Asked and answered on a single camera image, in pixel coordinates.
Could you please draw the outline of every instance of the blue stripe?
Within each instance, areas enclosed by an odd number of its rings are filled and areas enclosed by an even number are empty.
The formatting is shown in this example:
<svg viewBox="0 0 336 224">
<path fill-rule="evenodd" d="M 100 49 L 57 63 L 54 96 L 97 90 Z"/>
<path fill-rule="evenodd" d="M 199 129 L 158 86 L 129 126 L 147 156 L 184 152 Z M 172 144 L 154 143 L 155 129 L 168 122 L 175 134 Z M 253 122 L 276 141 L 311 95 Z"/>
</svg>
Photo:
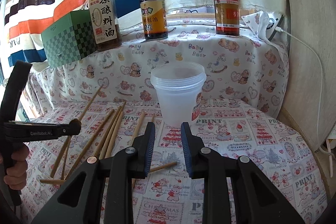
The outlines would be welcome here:
<svg viewBox="0 0 336 224">
<path fill-rule="evenodd" d="M 21 50 L 15 53 L 12 53 L 8 57 L 9 66 L 12 67 L 15 65 L 17 60 L 22 60 L 28 63 L 32 62 L 43 62 L 47 60 L 44 49 L 41 50 Z"/>
<path fill-rule="evenodd" d="M 140 0 L 115 0 L 117 16 L 122 17 L 140 8 Z"/>
</svg>

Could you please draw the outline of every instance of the cup label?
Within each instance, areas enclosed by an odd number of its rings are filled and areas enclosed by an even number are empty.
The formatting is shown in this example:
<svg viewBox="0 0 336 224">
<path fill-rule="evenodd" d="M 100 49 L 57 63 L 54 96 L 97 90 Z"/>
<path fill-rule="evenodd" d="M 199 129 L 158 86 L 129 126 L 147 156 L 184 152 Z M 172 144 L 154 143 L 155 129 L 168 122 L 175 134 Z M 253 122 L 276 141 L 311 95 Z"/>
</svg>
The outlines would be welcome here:
<svg viewBox="0 0 336 224">
<path fill-rule="evenodd" d="M 196 105 L 193 108 L 193 113 L 191 114 L 191 120 L 196 120 L 200 114 L 200 106 L 201 106 L 202 92 L 197 94 L 196 97 Z"/>
</svg>

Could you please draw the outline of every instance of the human hand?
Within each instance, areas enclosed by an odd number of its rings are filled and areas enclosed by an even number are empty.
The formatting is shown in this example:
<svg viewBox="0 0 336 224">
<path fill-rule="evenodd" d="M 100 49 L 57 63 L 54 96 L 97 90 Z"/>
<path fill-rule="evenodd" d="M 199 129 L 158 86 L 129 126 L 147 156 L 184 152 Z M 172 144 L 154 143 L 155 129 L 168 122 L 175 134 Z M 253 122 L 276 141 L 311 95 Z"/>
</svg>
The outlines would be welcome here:
<svg viewBox="0 0 336 224">
<path fill-rule="evenodd" d="M 22 190 L 26 186 L 28 163 L 26 158 L 29 155 L 29 148 L 24 144 L 18 151 L 12 154 L 12 159 L 16 160 L 13 167 L 7 168 L 7 175 L 4 181 L 13 190 Z"/>
</svg>

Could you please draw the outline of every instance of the charging cable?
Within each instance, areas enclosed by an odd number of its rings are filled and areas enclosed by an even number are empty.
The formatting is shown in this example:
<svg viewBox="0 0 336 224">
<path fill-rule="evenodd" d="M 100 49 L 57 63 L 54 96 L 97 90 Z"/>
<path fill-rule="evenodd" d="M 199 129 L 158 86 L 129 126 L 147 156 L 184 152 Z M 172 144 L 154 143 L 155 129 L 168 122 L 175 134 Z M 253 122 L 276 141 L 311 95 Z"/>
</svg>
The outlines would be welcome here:
<svg viewBox="0 0 336 224">
<path fill-rule="evenodd" d="M 322 62 L 320 57 L 318 56 L 318 54 L 315 52 L 315 50 L 309 46 L 308 44 L 306 44 L 305 42 L 301 41 L 300 39 L 298 39 L 297 37 L 291 35 L 290 33 L 286 32 L 285 30 L 283 30 L 280 27 L 276 27 L 275 30 L 277 32 L 284 32 L 285 34 L 289 35 L 290 37 L 293 37 L 294 39 L 296 39 L 297 41 L 299 41 L 301 44 L 305 45 L 308 49 L 310 49 L 317 57 L 319 63 L 320 63 L 320 67 L 321 67 L 321 90 L 320 90 L 320 101 L 319 101 L 319 109 L 318 109 L 318 114 L 317 114 L 317 124 L 316 124 L 316 130 L 317 130 L 317 142 L 320 143 L 320 134 L 319 134 L 319 124 L 320 124 L 320 111 L 321 111 L 321 101 L 322 101 L 322 90 L 323 90 L 323 66 L 322 66 Z M 319 146 L 319 150 L 326 155 L 331 155 L 335 160 L 335 155 L 331 152 L 327 152 L 325 151 L 321 146 Z"/>
</svg>

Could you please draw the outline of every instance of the plastic cup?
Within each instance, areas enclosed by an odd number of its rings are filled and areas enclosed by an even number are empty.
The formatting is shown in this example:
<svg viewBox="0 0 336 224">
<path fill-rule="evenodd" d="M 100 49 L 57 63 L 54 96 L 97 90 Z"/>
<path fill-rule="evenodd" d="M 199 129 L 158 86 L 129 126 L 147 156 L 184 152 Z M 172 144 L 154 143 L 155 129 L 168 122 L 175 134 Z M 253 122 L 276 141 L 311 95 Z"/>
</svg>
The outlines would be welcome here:
<svg viewBox="0 0 336 224">
<path fill-rule="evenodd" d="M 183 122 L 196 122 L 206 78 L 204 67 L 193 62 L 168 63 L 152 70 L 151 83 L 165 123 L 180 128 Z"/>
</svg>

